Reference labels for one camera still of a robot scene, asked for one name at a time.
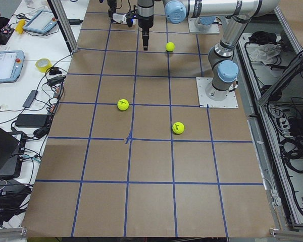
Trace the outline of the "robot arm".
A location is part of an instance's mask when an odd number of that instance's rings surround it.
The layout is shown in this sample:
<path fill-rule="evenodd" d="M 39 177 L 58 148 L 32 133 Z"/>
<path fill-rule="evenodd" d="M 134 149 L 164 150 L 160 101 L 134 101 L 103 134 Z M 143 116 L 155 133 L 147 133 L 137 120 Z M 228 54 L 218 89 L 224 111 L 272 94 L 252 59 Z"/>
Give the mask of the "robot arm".
<path fill-rule="evenodd" d="M 108 9 L 108 16 L 112 23 L 117 24 L 127 24 L 127 17 L 126 14 L 117 14 L 116 10 L 122 8 L 123 1 L 121 1 L 121 4 L 119 7 L 117 7 L 117 1 L 110 1 L 107 0 L 107 4 L 109 6 Z M 199 26 L 209 27 L 213 24 L 222 25 L 220 21 L 217 21 L 217 17 L 211 16 L 211 17 L 201 17 L 199 20 L 196 20 L 195 22 Z"/>
<path fill-rule="evenodd" d="M 208 60 L 214 77 L 206 87 L 206 95 L 212 100 L 224 100 L 238 75 L 233 62 L 235 47 L 246 26 L 253 17 L 273 11 L 279 1 L 164 1 L 167 20 L 178 24 L 186 18 L 229 16 L 231 19 L 220 39 L 209 52 Z"/>

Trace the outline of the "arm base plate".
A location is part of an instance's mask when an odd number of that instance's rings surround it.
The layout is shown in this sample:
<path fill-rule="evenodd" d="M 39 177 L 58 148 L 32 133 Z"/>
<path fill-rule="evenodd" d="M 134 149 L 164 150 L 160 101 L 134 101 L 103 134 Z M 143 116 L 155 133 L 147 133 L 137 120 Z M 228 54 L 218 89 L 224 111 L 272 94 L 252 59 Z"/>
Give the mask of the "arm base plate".
<path fill-rule="evenodd" d="M 218 24 L 212 23 L 209 25 L 204 25 L 197 18 L 188 18 L 188 26 L 189 26 L 189 33 L 191 34 L 206 34 L 206 35 L 220 34 Z"/>
<path fill-rule="evenodd" d="M 210 77 L 196 77 L 199 106 L 201 108 L 238 108 L 233 84 L 226 91 L 218 91 Z"/>

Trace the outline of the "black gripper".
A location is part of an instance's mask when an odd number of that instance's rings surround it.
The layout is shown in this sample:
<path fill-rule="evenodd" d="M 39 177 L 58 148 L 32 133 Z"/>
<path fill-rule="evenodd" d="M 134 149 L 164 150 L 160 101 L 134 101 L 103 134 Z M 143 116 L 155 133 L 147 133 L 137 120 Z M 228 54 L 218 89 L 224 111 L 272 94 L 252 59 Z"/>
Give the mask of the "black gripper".
<path fill-rule="evenodd" d="M 107 0 L 107 4 L 109 6 L 108 15 L 109 18 L 113 18 L 114 9 L 117 8 L 117 0 Z"/>
<path fill-rule="evenodd" d="M 143 50 L 148 50 L 148 43 L 149 43 L 149 30 L 154 25 L 154 15 L 143 17 L 141 15 L 137 16 L 138 19 L 138 25 L 142 29 L 142 35 L 143 35 Z M 126 24 L 128 27 L 133 26 L 133 14 L 131 11 L 129 11 L 126 14 Z"/>

